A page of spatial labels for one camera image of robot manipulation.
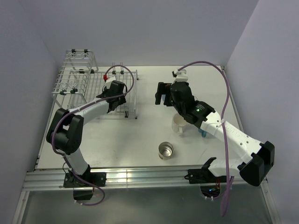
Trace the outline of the light blue plastic cup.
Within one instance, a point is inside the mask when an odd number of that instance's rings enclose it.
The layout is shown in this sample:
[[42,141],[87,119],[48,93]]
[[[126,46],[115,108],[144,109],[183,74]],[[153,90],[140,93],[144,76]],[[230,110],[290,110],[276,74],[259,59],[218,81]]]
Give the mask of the light blue plastic cup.
[[166,105],[165,98],[166,98],[166,95],[163,94],[163,95],[161,96],[161,99],[162,99],[162,101],[163,101],[163,105]]

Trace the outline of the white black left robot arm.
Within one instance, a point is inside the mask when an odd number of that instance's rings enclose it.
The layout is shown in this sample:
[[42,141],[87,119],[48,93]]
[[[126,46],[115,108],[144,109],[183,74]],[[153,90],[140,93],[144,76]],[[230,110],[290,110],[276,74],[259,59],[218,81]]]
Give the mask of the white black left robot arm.
[[126,103],[129,91],[123,82],[114,80],[93,101],[72,110],[60,108],[55,112],[46,140],[54,153],[62,156],[79,186],[93,181],[90,165],[80,151],[84,125]]

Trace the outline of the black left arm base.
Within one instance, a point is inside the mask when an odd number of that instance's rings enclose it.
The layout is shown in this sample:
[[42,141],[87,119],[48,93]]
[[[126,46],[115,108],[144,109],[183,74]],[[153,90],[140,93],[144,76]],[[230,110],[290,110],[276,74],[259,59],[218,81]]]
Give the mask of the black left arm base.
[[82,187],[91,187],[90,184],[97,187],[104,187],[106,184],[107,174],[105,172],[91,172],[89,176],[76,177],[72,172],[69,172],[64,177],[64,188],[82,188]]

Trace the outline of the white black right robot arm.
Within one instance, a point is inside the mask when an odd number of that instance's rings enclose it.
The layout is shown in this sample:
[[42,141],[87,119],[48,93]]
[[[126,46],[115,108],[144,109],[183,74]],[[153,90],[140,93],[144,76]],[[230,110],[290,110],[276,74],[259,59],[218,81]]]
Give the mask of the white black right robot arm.
[[211,157],[201,168],[189,169],[185,179],[190,184],[226,182],[229,180],[226,174],[229,174],[257,187],[273,167],[274,145],[249,137],[222,119],[209,104],[196,100],[188,82],[159,82],[155,103],[174,107],[187,123],[224,142],[225,148],[238,155],[229,162]]

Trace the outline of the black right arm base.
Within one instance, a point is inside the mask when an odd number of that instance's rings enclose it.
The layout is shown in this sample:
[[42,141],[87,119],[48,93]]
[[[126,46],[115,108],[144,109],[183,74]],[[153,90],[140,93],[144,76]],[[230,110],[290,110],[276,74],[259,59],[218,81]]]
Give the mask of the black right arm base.
[[226,176],[214,176],[207,168],[189,169],[187,175],[184,176],[190,184],[205,184],[205,183],[226,183]]

